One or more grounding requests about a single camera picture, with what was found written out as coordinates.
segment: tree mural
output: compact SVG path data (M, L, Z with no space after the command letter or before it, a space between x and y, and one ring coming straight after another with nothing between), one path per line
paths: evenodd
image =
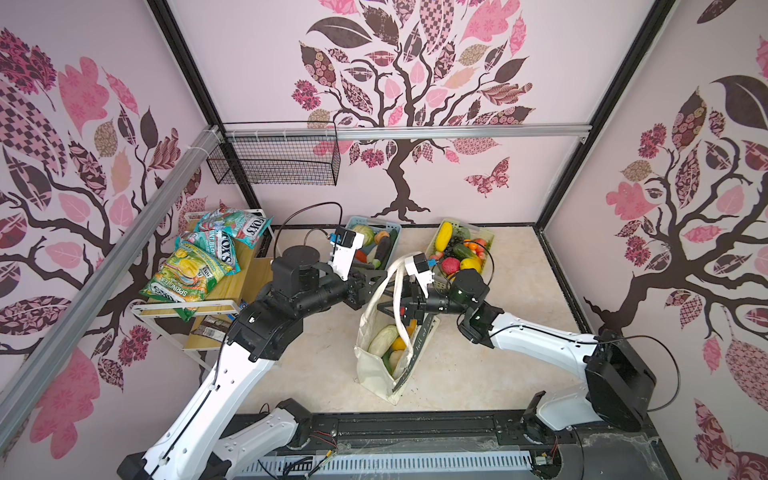
M743 340L768 340L768 299L742 288L768 287L768 238L760 234L768 217L768 147L727 135L731 121L768 131L768 86L746 75L713 83L725 89L726 114L709 108L697 89L674 119L671 145L663 124L641 135L643 159L622 171L630 183L606 196L628 220L616 234L634 267L627 295L615 311L584 300L605 327L621 331L650 290L671 290L664 306L680 309L680 327L698 319L707 326L702 352L711 371L728 338L713 325L718 306L730 331L725 363L768 410L768 353Z
M139 115L130 89L106 71L102 79L109 89L102 86L99 68L90 58L80 59L80 69L66 65L64 71L56 72L39 47L26 56L30 49L8 29L0 34L0 52L0 73L18 87L0 79L0 163L8 168L10 177L0 191L0 249L7 252L0 254L0 298L17 288L17 294L28 295L0 308L0 334L18 339L1 342L0 356L23 356L40 344L40 332L61 318L70 304L67 297L83 288L147 205L148 197L163 183L161 176L178 160L180 149L176 129L161 140L150 108ZM35 58L45 59L38 70L33 69ZM47 73L40 77L35 72L44 71L43 65L47 65ZM52 96L56 81L74 126L67 136L54 128L61 119L49 121L23 95L35 93L36 84ZM108 103L112 94L117 101ZM85 138L83 127L92 121L101 123L92 139ZM171 231L186 228L184 213L204 209L204 198L192 198L200 177L198 170L128 268L128 281L105 303L85 333L99 337L94 351L88 355L76 349L67 369L38 403L41 410L30 439L40 442L53 435L54 458L74 446L74 422L93 411L91 400L99 396L99 378L122 390L124 368L146 358L149 330L142 325L131 327L136 323L133 316L127 326L121 321L140 298L138 292L147 278L169 256L162 247ZM31 334L37 341L20 338ZM73 391L76 396L71 401L57 400L60 393L71 395Z
M338 48L324 51L300 42L302 61L320 88L300 80L293 92L293 99L312 111L310 127L322 128L329 121L343 127L520 124L533 110L502 107L517 103L533 87L511 83L526 60L514 58L525 41L525 22L519 15L510 27L507 20L519 10L519 0L457 0L466 4L465 10L476 8L463 30L456 26L460 20L455 22L454 0L423 0L418 8L416 0L361 0L359 7L353 0L320 3L358 21L334 16L310 27L308 34L319 32ZM462 52L458 57L457 50ZM511 59L502 62L504 57ZM325 101L331 106L318 108ZM494 108L481 113L489 104ZM407 212L429 208L410 198L403 170L409 158L433 162L439 152L459 162L460 154L479 154L496 145L492 138L459 138L451 148L417 138L342 141L339 149L349 152L350 164L361 160L374 168L389 162L386 173L397 196L374 217L397 212L400 220L414 223ZM466 181L486 194L506 178L498 172Z

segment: tree trunk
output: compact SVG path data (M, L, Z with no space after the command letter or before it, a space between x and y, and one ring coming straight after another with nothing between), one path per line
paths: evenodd
M402 170L402 162L408 159L413 148L422 143L423 140L409 141L409 140L396 140L397 153L392 157L389 162L389 166L386 168L386 173L392 182L395 184L395 190L397 190L397 198L389 204L387 208L378 212L374 217L379 215L390 214L394 211L398 213L398 218L402 221L415 223L415 221L409 219L406 216L408 210L412 212L431 211L429 208L420 207L415 201L410 199L411 187L406 182L404 177L405 172Z

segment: plastic basket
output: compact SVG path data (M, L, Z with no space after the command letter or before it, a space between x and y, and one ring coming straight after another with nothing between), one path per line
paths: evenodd
M395 252L397 251L397 244L400 241L400 233L402 231L402 226L399 223L389 222L387 220L377 220L376 218L366 218L366 217L358 217L358 216L352 216L349 219L349 222L346 224L347 230L351 229L355 225L368 225L373 230L373 233L376 234L382 230L386 230L389 232L389 236L395 237L395 241L392 242L392 248L389 250L389 257L387 257L386 264L382 264L382 266L379 268L379 270L386 270L389 268L389 265L392 263L392 259L396 258ZM371 253L371 250L373 250L373 247L376 244L373 243L371 245L368 245L367 247L361 248L361 250L367 255Z
M473 240L475 238L482 238L485 240L487 245L485 248L490 251L491 245L493 244L494 234L492 231L490 231L487 228L478 227L476 225L471 225L470 223L462 222L461 220L456 220L455 218L444 218L442 219L442 222L440 222L440 225L443 225L444 222L449 222L453 229L457 228L466 228L469 230L469 236L470 240ZM424 250L427 257L434 255L435 250L435 239L437 239L437 234L440 231L440 228L435 231L435 234L432 235L432 239L429 241L429 245ZM486 257L485 260L482 261L482 268L480 269L480 274L482 274L485 271L485 265L488 263L488 258ZM442 286L445 286L448 282L448 280L445 278L445 275L442 273L442 271L439 268L434 269L435 272L435 283L440 283Z

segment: black cable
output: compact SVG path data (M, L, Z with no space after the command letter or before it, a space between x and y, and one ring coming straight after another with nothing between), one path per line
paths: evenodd
M276 256L276 254L277 254L277 241L280 239L280 232L283 231L283 227L285 227L288 224L288 222L290 222L290 220L292 218L294 218L296 215L298 215L298 214L300 214L302 212L306 212L310 208L321 207L322 205L338 205L339 206L339 227L341 227L341 219L344 217L344 207L342 207L339 202L322 202L322 203L319 203L319 204L314 204L314 205L309 205L308 207L304 207L301 210L291 214L290 217L286 218L286 220L283 222L283 224L280 225L280 228L277 229L277 233L275 233L275 244L272 247L272 258L277 258L277 256Z
M667 408L669 405L672 404L672 402L674 402L677 399L677 395L680 394L680 384L682 383L682 378L680 377L680 367L677 364L677 359L674 358L674 355L672 355L672 352L669 350L669 348L667 348L667 346L664 345L664 343L662 343L661 340L659 340L656 337L653 337L653 336L650 336L650 335L630 335L630 336L623 336L620 339L605 340L605 341L602 341L602 342L580 342L578 340L569 339L569 338L564 337L564 336L556 335L556 334L554 334L552 332L547 332L547 331L544 331L544 330L540 330L540 329L534 328L532 326L528 326L528 325L524 325L522 323L518 323L518 324L515 324L515 325L506 326L503 329L500 329L500 330L498 330L496 332L493 332L493 334L488 336L488 338L491 339L494 336L498 335L499 333L501 333L501 332L503 332L505 330L509 330L509 329L513 329L513 328L518 328L518 327L535 330L535 331L540 332L540 333L546 333L547 335L551 335L551 336L557 337L559 339L567 340L568 342L578 343L580 345L607 345L608 343L619 343L619 342L621 342L623 340L629 340L629 339L637 339L637 338L651 339L654 342L656 342L659 345L661 345L661 347L664 348L664 350L667 351L667 354L672 359L672 363L674 364L675 372L677 373L677 388L675 389L674 395L672 395L672 398L669 400L669 402L664 403L662 406L658 406L655 409L648 409L647 411L649 413L651 413L651 412L658 412L661 409Z

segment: butterfly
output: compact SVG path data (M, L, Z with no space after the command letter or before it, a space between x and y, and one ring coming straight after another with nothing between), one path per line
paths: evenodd
M491 172L490 176L486 177L485 175L470 175L464 180L469 182L470 185L477 187L478 192L488 198L488 193L493 190L494 186L509 188L509 185L507 185L507 182L509 181L509 175L505 173L507 170L509 170L509 157L506 157L504 160L498 162L498 164L493 167L493 171Z

